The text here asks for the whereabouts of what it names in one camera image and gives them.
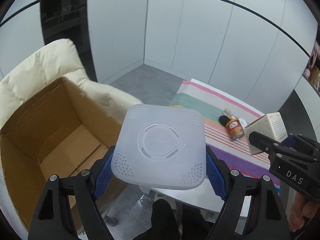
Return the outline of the person's right hand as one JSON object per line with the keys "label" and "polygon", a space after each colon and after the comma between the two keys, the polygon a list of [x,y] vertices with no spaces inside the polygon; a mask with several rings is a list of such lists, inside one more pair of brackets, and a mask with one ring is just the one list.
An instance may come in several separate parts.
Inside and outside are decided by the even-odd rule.
{"label": "person's right hand", "polygon": [[304,217],[312,219],[318,208],[319,202],[308,201],[302,194],[297,192],[288,218],[290,231],[295,232],[301,229],[304,225]]}

